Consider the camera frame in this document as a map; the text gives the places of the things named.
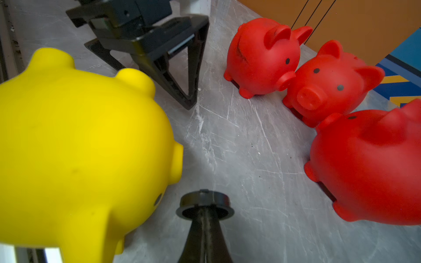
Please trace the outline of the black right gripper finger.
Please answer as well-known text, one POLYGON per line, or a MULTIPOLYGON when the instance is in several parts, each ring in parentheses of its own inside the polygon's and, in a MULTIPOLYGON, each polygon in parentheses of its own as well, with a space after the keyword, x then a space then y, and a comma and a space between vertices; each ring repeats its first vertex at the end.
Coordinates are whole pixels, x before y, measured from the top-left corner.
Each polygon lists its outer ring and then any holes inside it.
POLYGON ((232 208, 216 205, 180 208, 178 216, 191 220, 180 263, 232 263, 220 221, 234 215, 232 208))

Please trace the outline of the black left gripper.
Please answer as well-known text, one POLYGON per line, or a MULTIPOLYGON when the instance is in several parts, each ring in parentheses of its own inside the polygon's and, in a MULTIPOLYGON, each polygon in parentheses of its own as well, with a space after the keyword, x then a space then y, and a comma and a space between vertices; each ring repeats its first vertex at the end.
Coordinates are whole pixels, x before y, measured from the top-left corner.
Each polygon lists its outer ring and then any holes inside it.
POLYGON ((91 28, 96 39, 84 46, 113 69, 125 66, 111 50, 132 53, 139 69, 182 107, 195 106, 208 16, 176 17, 158 25, 172 15, 169 1, 81 1, 66 14, 76 27, 91 28))

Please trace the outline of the black round bank plug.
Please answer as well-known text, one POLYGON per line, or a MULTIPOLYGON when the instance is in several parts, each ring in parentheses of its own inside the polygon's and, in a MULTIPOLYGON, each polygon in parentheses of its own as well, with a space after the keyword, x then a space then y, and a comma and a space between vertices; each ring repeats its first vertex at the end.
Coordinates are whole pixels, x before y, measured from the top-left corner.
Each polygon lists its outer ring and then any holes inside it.
POLYGON ((180 199, 179 208, 176 211, 178 217, 193 220, 200 208, 213 208, 219 220, 231 218, 235 211, 231 208, 228 195, 218 191, 201 189, 185 194, 180 199))

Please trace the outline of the yellow piggy bank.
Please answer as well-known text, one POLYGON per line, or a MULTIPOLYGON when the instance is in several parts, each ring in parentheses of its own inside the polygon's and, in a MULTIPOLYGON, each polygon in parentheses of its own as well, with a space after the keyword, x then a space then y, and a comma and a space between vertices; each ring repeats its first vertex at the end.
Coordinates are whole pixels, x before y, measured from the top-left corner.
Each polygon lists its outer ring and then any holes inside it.
POLYGON ((183 147, 131 68, 75 68, 54 48, 1 84, 1 242, 59 248, 65 263, 110 263, 183 170, 183 147))

